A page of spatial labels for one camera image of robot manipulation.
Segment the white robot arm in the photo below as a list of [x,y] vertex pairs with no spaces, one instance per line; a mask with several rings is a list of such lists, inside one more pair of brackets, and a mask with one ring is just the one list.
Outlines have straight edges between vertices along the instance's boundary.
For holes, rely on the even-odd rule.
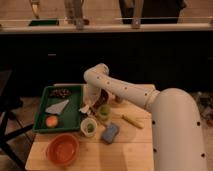
[[158,91],[114,79],[104,63],[87,69],[83,77],[93,103],[105,90],[152,114],[154,171],[208,171],[198,106],[186,91]]

